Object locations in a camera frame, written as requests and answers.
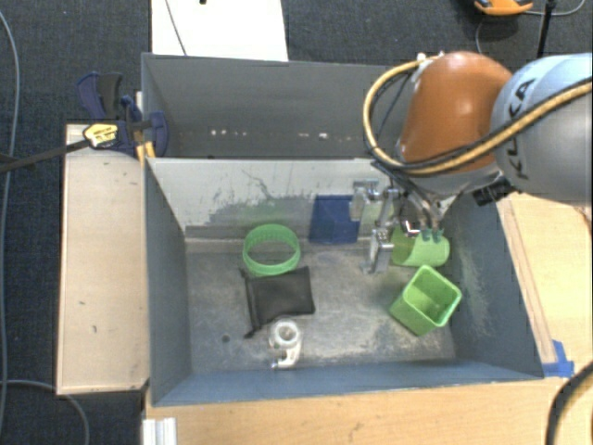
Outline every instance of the white object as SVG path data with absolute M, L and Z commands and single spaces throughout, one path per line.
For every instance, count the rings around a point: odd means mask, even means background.
M 281 319 L 270 327 L 269 341 L 275 360 L 271 367 L 287 368 L 295 365 L 300 356 L 303 334 L 297 324 L 289 319 Z
M 142 445 L 177 445 L 177 420 L 174 417 L 143 420 Z
M 280 0 L 168 0 L 188 56 L 287 61 Z M 152 0 L 152 51 L 182 55 L 165 0 Z

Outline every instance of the cable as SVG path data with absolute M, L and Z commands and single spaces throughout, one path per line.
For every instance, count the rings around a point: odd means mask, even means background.
M 53 386 L 46 384 L 45 382 L 40 381 L 31 381 L 28 379 L 9 379 L 5 385 L 8 386 L 26 386 L 29 388 L 39 388 L 42 390 L 46 390 L 48 392 L 56 393 L 56 390 Z M 86 417 L 86 413 L 82 409 L 81 405 L 70 395 L 65 394 L 63 396 L 59 396 L 61 399 L 65 399 L 72 408 L 76 411 L 76 413 L 80 416 L 82 421 L 82 427 L 84 429 L 84 445 L 89 445 L 91 442 L 91 429 L 89 427 L 89 420 Z
M 6 18 L 2 11 L 0 11 L 0 21 L 6 31 L 8 41 L 10 42 L 10 48 L 12 50 L 12 56 L 15 64 L 15 104 L 12 116 L 12 124 L 10 127 L 10 143 L 8 147 L 8 156 L 13 157 L 15 152 L 15 144 L 17 140 L 17 125 L 19 123 L 19 106 L 20 106 L 20 64 L 19 64 L 19 52 L 17 51 L 17 45 L 15 39 L 10 30 L 10 26 L 6 21 Z M 4 416 L 6 411 L 6 394 L 8 386 L 30 386 L 34 388 L 42 388 L 55 392 L 54 388 L 48 384 L 39 381 L 31 381 L 26 379 L 8 379 L 8 347 L 7 347 L 7 335 L 6 335 L 6 311 L 4 302 L 4 280 L 5 280 L 5 247 L 6 247 L 6 214 L 8 212 L 8 198 L 10 196 L 10 172 L 5 176 L 4 194 L 2 196 L 2 206 L 0 211 L 0 341 L 2 342 L 2 390 L 0 391 L 0 438 L 2 437 L 2 427 L 4 424 Z M 82 409 L 81 405 L 74 400 L 71 396 L 64 396 L 64 398 L 74 407 L 78 415 L 82 419 L 82 425 L 84 427 L 84 445 L 89 445 L 90 430 L 89 422 Z
M 586 2 L 586 0 L 581 0 L 578 3 L 578 5 L 575 8 L 573 8 L 572 10 L 562 11 L 562 12 L 558 12 L 558 13 L 552 13 L 551 16 L 552 17 L 569 17 L 571 15 L 574 15 L 577 11 L 579 11 L 583 7 L 585 2 Z M 533 10 L 525 11 L 524 14 L 525 15 L 534 15 L 534 16 L 538 16 L 538 17 L 543 17 L 545 15 L 543 11 L 533 11 Z M 482 28 L 484 26 L 484 21 L 485 21 L 485 19 L 480 20 L 480 22 L 478 23 L 478 26 L 475 29 L 475 33 L 473 34 L 473 41 L 475 42 L 475 49 L 481 55 L 483 55 L 484 52 L 482 51 L 482 46 L 480 45 L 480 31 L 482 30 Z
M 548 429 L 546 430 L 546 445 L 554 445 L 558 425 L 562 414 L 576 401 L 576 394 L 591 387 L 593 377 L 593 362 L 590 362 L 577 375 L 571 377 L 558 391 L 554 402 L 549 408 Z
M 475 29 L 475 35 L 473 36 L 473 40 L 475 41 L 475 49 L 477 49 L 478 53 L 480 53 L 481 55 L 483 55 L 484 53 L 482 52 L 482 47 L 480 46 L 480 31 L 484 26 L 484 20 L 485 19 L 480 20 L 478 26 Z
M 179 34 L 179 30 L 177 30 L 177 25 L 175 24 L 175 19 L 173 18 L 173 13 L 170 11 L 169 0 L 165 0 L 165 6 L 167 7 L 167 13 L 169 13 L 170 22 L 173 25 L 175 34 L 177 35 L 177 41 L 179 42 L 179 46 L 182 48 L 183 55 L 187 56 L 187 51 L 185 51 L 185 46 L 183 45 L 182 37 Z
M 15 106 L 12 115 L 12 124 L 10 128 L 10 143 L 8 155 L 14 156 L 15 144 L 17 139 L 17 123 L 19 121 L 20 104 L 20 64 L 19 53 L 15 39 L 10 30 L 10 26 L 0 11 L 0 20 L 8 36 L 12 57 L 15 63 Z M 5 241 L 6 241 L 6 212 L 8 211 L 8 197 L 10 196 L 10 173 L 6 174 L 4 183 L 4 194 L 2 196 L 2 211 L 0 212 L 0 341 L 2 341 L 2 390 L 0 391 L 0 437 L 2 437 L 2 425 L 4 423 L 4 413 L 6 409 L 6 383 L 8 380 L 8 346 L 6 340 L 6 312 L 4 303 L 4 277 L 5 277 Z
M 567 11 L 562 11 L 559 13 L 552 13 L 552 17 L 569 17 L 570 15 L 574 15 L 578 10 L 580 10 L 583 5 L 585 4 L 586 0 L 581 0 L 579 2 L 579 4 L 573 8 L 572 10 L 567 10 Z M 543 17 L 544 16 L 544 12 L 543 11 L 533 11 L 533 10 L 529 10 L 525 12 L 525 15 L 536 15 L 538 17 Z
M 379 140 L 379 137 L 381 136 L 381 133 L 383 132 L 383 129 L 385 127 L 385 124 L 387 123 L 387 119 L 389 119 L 389 116 L 391 115 L 391 111 L 395 108 L 395 106 L 396 106 L 399 98 L 401 97 L 401 93 L 403 93 L 404 88 L 406 87 L 406 83 L 408 82 L 408 80 L 411 77 L 411 74 L 406 74 L 405 76 L 402 75 L 402 76 L 398 76 L 397 78 L 394 78 L 394 83 L 396 81 L 399 81 L 399 79 L 401 77 L 403 77 L 404 80 L 401 82 L 401 85 L 397 89 L 397 93 L 396 93 L 395 97 L 393 98 L 393 100 L 391 101 L 391 104 L 389 105 L 389 107 L 385 111 L 385 115 L 383 116 L 383 120 L 379 124 L 379 128 L 377 129 L 377 132 L 375 134 L 375 136 L 377 137 L 377 140 Z
M 434 60 L 435 58 L 436 57 L 430 57 L 427 59 Z M 458 168 L 461 168 L 462 166 L 465 166 L 468 163 L 471 163 L 487 155 L 498 146 L 513 138 L 522 130 L 528 128 L 535 121 L 550 113 L 552 110 L 560 108 L 572 100 L 575 100 L 578 97 L 591 92 L 591 78 L 587 78 L 580 83 L 565 88 L 552 97 L 545 99 L 541 103 L 526 111 L 519 119 L 510 121 L 504 127 L 496 130 L 495 132 L 489 133 L 473 144 L 456 148 L 430 159 L 406 163 L 389 157 L 377 145 L 377 141 L 372 130 L 372 109 L 374 101 L 376 100 L 375 96 L 379 93 L 381 88 L 389 82 L 390 79 L 403 72 L 419 67 L 423 62 L 424 60 L 412 61 L 400 66 L 396 66 L 395 68 L 385 72 L 372 85 L 364 99 L 364 104 L 362 107 L 362 123 L 364 128 L 363 135 L 366 140 L 367 147 L 371 150 L 372 155 L 389 169 L 405 172 L 407 175 L 412 176 L 428 176 L 457 170 Z
M 0 165 L 0 174 L 12 172 L 19 168 L 30 167 L 31 165 L 39 163 L 40 161 L 46 161 L 49 159 L 53 159 L 55 157 L 61 157 L 63 155 L 75 152 L 77 150 L 87 148 L 88 146 L 89 141 L 83 139 L 79 142 L 74 142 L 66 146 L 59 146 L 58 148 L 52 148 L 51 150 L 46 150 L 45 152 L 31 155 L 30 157 L 27 157 L 25 159 L 16 159 L 14 161 L 6 163 L 5 165 Z

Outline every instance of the blue tape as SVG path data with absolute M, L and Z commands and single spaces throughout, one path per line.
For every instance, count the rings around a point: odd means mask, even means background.
M 546 377 L 572 377 L 574 375 L 574 361 L 568 361 L 566 359 L 564 346 L 560 341 L 552 339 L 552 344 L 556 350 L 558 361 L 542 364 L 544 375 Z

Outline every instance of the green basket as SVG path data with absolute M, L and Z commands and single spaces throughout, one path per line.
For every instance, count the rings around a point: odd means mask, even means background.
M 443 235 L 438 242 L 432 236 L 429 239 L 421 235 L 407 237 L 400 227 L 394 229 L 391 242 L 394 245 L 391 261 L 407 267 L 440 267 L 447 261 L 450 252 L 448 239 Z
M 461 291 L 443 275 L 423 265 L 389 308 L 391 315 L 417 336 L 447 324 L 461 301 Z

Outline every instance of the black cloth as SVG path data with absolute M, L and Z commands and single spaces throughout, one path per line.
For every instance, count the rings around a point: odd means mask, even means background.
M 280 316 L 315 312 L 309 267 L 267 277 L 246 275 L 245 284 L 252 328 L 246 337 Z

